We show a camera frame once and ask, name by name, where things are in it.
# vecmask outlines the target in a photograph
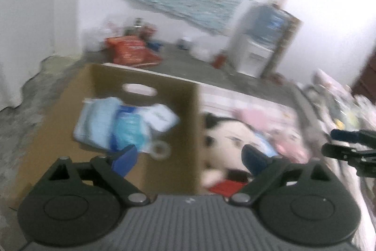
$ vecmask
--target blue plastic package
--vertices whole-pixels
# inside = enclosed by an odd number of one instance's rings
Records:
[[[97,148],[108,150],[109,135],[122,101],[116,97],[95,99],[87,118],[88,138]]]
[[[150,48],[153,51],[159,52],[161,50],[161,47],[163,46],[162,43],[158,42],[147,42],[146,47]]]
[[[137,163],[137,148],[134,145],[130,145],[117,154],[121,154],[121,156],[112,162],[111,168],[120,176],[125,177]]]
[[[137,107],[121,106],[116,114],[110,140],[111,151],[123,150],[128,145],[135,145],[142,151],[149,141],[146,124]]]

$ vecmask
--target gray floor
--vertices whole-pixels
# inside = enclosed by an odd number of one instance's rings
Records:
[[[193,59],[187,51],[174,45],[165,45],[163,62],[151,71],[191,79],[248,95],[267,99],[295,108],[293,95],[288,87],[235,73],[229,65],[214,69],[211,65]],[[64,57],[50,57],[42,63],[41,72],[23,87],[24,101],[16,109],[0,112],[0,245],[6,251],[19,250],[25,239],[16,221],[16,212],[7,207],[9,187],[17,173],[20,158],[35,131],[43,122],[48,107],[88,62],[109,62],[106,52],[86,54],[75,61]]]

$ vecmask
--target black and white plush toy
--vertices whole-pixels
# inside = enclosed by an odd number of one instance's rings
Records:
[[[228,178],[229,172],[248,172],[241,160],[244,145],[261,148],[254,129],[240,120],[206,114],[206,162],[208,168],[201,175],[201,185],[210,188]]]

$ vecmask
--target gray gripper base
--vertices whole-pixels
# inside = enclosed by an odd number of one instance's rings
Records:
[[[247,208],[221,196],[164,196],[131,208],[119,225],[96,242],[53,248],[30,243],[25,251],[302,251],[315,248],[285,242],[268,231]],[[356,251],[349,243],[317,248]]]

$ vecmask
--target pink fabric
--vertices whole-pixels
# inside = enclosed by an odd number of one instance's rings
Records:
[[[242,122],[251,125],[258,131],[268,129],[268,116],[260,109],[242,109],[235,110],[234,115]]]
[[[287,157],[293,163],[307,163],[311,157],[309,151],[304,148],[290,129],[272,129],[270,131],[268,114],[263,110],[238,109],[234,111],[234,116],[242,122],[251,125],[256,130],[271,135],[270,142],[279,154]]]

